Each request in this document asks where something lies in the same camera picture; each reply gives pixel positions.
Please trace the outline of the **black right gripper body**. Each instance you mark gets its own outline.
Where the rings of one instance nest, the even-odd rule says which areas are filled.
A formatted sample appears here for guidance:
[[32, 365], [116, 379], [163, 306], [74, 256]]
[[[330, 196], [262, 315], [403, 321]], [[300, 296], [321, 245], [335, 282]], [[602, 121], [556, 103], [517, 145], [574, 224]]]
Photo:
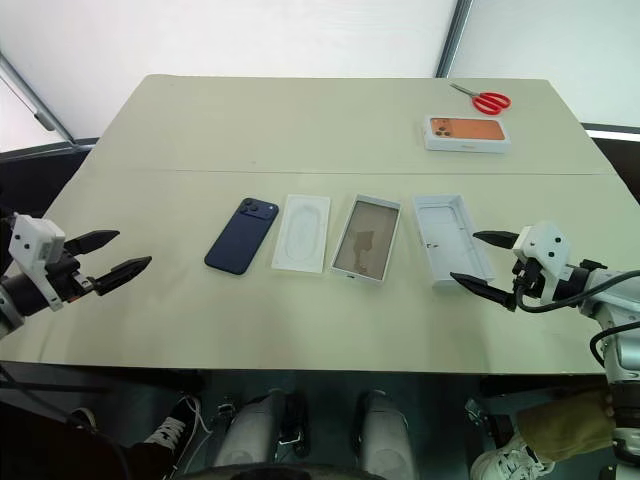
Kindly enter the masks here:
[[542, 265], [534, 258], [526, 261], [517, 260], [512, 273], [513, 293], [509, 296], [509, 306], [517, 306], [517, 298], [527, 296], [539, 299], [544, 288], [544, 277], [541, 275]]

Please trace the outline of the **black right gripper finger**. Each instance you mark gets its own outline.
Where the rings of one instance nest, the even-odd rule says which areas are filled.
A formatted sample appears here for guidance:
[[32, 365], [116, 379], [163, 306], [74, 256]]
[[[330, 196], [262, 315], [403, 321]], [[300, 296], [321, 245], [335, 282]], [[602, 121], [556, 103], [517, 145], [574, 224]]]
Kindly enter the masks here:
[[497, 303], [509, 311], [516, 310], [516, 298], [513, 292], [498, 289], [485, 280], [468, 274], [451, 272], [450, 276], [471, 293]]
[[473, 237], [502, 249], [512, 249], [519, 234], [508, 231], [484, 230], [475, 232]]

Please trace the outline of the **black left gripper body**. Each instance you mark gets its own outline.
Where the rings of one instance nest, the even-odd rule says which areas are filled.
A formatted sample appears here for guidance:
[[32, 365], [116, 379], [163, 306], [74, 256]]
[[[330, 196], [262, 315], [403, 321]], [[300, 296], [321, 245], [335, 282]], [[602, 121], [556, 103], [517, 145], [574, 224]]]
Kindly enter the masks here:
[[71, 303], [95, 290], [94, 281], [80, 272], [77, 259], [92, 251], [94, 248], [79, 245], [64, 248], [58, 260], [45, 266], [46, 278], [63, 302]]

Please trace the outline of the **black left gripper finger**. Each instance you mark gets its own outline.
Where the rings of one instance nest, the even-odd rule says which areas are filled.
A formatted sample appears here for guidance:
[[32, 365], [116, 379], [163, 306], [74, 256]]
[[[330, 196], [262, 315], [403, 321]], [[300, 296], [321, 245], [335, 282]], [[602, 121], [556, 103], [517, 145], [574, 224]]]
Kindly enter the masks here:
[[64, 243], [70, 255], [84, 255], [98, 250], [120, 234], [118, 230], [95, 230]]
[[152, 257], [146, 256], [127, 260], [113, 267], [109, 273], [94, 279], [94, 291], [99, 296], [112, 292], [142, 273], [151, 261]]

